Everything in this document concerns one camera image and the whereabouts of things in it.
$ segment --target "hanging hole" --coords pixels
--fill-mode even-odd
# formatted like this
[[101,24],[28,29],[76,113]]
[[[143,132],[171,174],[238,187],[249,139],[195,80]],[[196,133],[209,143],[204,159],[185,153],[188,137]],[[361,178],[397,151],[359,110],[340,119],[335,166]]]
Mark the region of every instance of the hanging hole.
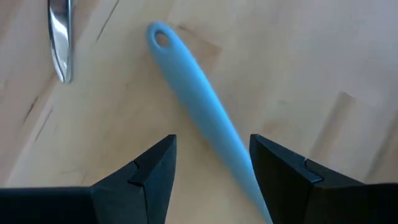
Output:
[[155,40],[156,43],[161,47],[168,47],[170,44],[169,38],[167,38],[167,36],[161,31],[157,31],[155,33]]

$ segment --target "wooden table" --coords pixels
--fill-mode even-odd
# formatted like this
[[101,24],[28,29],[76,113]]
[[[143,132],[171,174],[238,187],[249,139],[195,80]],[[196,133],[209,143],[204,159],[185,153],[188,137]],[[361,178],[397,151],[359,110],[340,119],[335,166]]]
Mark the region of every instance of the wooden table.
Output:
[[175,27],[247,146],[259,133],[360,181],[398,180],[396,1],[75,1],[70,85],[46,10],[0,2],[3,186],[91,185],[176,134],[167,223],[263,223],[162,78],[151,21]]

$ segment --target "light blue utensil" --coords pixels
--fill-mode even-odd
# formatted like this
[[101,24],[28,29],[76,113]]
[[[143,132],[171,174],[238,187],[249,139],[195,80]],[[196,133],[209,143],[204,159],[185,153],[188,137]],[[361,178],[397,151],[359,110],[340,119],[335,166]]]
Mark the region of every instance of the light blue utensil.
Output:
[[[157,43],[157,34],[166,36],[167,46]],[[210,141],[213,149],[230,168],[266,222],[272,223],[254,175],[249,153],[190,51],[178,35],[164,23],[153,22],[149,25],[146,35],[149,49],[180,103],[187,108],[202,135]]]

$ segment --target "wooden surface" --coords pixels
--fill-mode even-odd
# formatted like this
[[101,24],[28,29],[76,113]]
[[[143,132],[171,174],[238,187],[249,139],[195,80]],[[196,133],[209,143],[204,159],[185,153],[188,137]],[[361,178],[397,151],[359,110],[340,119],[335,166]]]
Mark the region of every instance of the wooden surface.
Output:
[[360,181],[398,181],[395,1],[81,0],[70,85],[53,78],[46,2],[0,3],[3,185],[91,185],[177,134],[167,222],[263,222],[152,60],[144,34],[157,20],[247,146],[259,133]]

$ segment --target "butcher block countertop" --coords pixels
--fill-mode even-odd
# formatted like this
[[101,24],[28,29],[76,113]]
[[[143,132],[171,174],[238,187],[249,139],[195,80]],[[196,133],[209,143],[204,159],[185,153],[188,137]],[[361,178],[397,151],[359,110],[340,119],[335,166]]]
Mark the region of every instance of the butcher block countertop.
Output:
[[91,185],[168,134],[167,223],[264,223],[146,46],[177,32],[248,147],[258,133],[365,183],[398,181],[398,2],[79,0],[74,77],[55,75],[47,0],[0,2],[0,184]]

